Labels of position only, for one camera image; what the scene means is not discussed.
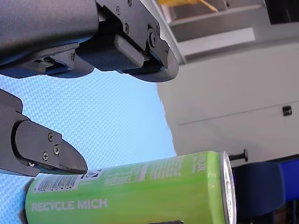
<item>white panel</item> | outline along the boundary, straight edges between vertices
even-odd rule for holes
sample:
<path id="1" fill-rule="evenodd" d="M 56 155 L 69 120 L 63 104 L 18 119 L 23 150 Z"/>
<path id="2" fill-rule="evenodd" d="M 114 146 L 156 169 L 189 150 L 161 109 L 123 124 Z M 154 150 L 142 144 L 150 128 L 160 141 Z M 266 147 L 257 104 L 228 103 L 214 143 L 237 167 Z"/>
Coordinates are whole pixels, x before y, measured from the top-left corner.
<path id="1" fill-rule="evenodd" d="M 183 140 L 179 155 L 199 151 L 242 153 L 249 162 L 267 161 L 299 154 L 299 103 L 292 104 L 293 115 L 284 117 L 282 106 L 228 117 L 195 122 L 178 127 Z M 244 163 L 235 161 L 234 165 Z"/>
<path id="2" fill-rule="evenodd" d="M 253 29 L 246 28 L 180 42 L 178 47 L 182 54 L 188 56 L 255 40 Z"/>
<path id="3" fill-rule="evenodd" d="M 178 125 L 299 100 L 299 43 L 180 67 L 169 82 Z"/>

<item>energy drink can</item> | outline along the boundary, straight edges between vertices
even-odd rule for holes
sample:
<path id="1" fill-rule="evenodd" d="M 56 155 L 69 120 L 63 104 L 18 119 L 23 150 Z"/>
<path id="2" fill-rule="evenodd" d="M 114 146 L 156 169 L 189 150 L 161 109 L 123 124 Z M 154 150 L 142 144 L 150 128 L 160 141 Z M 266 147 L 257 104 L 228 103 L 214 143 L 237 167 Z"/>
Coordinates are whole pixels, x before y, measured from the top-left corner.
<path id="1" fill-rule="evenodd" d="M 29 224 L 236 224 L 230 161 L 212 151 L 42 176 L 25 209 Z"/>

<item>blue chair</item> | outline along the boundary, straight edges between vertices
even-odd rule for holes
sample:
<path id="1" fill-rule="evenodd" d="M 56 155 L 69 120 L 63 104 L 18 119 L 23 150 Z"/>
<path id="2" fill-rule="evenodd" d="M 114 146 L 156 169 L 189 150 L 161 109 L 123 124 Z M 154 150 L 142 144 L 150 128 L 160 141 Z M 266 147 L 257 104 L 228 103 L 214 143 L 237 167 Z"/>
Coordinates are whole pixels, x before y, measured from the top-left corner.
<path id="1" fill-rule="evenodd" d="M 238 221 L 273 212 L 285 204 L 282 167 L 275 162 L 258 162 L 234 168 Z"/>
<path id="2" fill-rule="evenodd" d="M 287 202 L 299 199 L 299 160 L 281 163 Z"/>

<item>screw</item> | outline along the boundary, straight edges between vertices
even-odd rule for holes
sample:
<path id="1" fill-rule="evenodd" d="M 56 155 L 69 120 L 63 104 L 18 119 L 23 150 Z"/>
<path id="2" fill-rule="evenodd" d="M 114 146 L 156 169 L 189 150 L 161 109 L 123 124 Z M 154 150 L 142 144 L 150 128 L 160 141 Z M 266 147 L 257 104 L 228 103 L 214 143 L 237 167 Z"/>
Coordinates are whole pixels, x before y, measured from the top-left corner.
<path id="1" fill-rule="evenodd" d="M 125 32 L 126 34 L 130 33 L 130 26 L 127 23 L 125 24 Z"/>
<path id="2" fill-rule="evenodd" d="M 53 133 L 49 133 L 48 134 L 48 140 L 49 141 L 53 141 Z"/>
<path id="3" fill-rule="evenodd" d="M 156 33 L 151 33 L 150 36 L 149 36 L 149 39 L 150 39 L 151 46 L 153 48 L 155 48 L 156 45 L 157 45 L 157 35 L 156 35 Z"/>
<path id="4" fill-rule="evenodd" d="M 156 33 L 157 33 L 157 35 L 160 35 L 159 27 L 156 27 Z"/>
<path id="5" fill-rule="evenodd" d="M 71 53 L 71 54 L 70 54 L 70 59 L 71 59 L 72 61 L 75 60 L 75 54 L 74 54 L 74 53 Z"/>
<path id="6" fill-rule="evenodd" d="M 47 152 L 44 152 L 44 153 L 43 153 L 43 160 L 44 160 L 44 161 L 47 161 L 48 158 L 49 158 L 49 157 L 48 157 L 48 153 L 47 153 Z"/>
<path id="7" fill-rule="evenodd" d="M 55 145 L 53 150 L 55 155 L 59 155 L 60 145 Z"/>
<path id="8" fill-rule="evenodd" d="M 118 7 L 116 7 L 116 12 L 117 12 L 117 14 L 118 15 L 120 15 L 121 14 L 121 8 L 118 6 Z"/>
<path id="9" fill-rule="evenodd" d="M 30 166 L 30 167 L 34 167 L 34 166 L 35 166 L 35 164 L 34 164 L 34 163 L 32 163 L 32 162 L 28 162 L 28 166 Z"/>

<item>barcode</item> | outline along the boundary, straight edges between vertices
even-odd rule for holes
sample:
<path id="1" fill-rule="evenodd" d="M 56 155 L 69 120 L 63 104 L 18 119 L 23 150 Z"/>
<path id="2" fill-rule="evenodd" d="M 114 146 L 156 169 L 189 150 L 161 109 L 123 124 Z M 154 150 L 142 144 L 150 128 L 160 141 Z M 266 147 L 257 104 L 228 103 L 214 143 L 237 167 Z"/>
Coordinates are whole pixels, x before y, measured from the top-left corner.
<path id="1" fill-rule="evenodd" d="M 33 189 L 33 193 L 64 191 L 76 189 L 81 175 L 48 176 L 41 179 Z"/>
<path id="2" fill-rule="evenodd" d="M 103 170 L 90 170 L 84 175 L 49 175 L 42 177 L 35 187 L 33 193 L 74 190 L 80 182 L 88 183 L 96 181 L 101 177 Z"/>

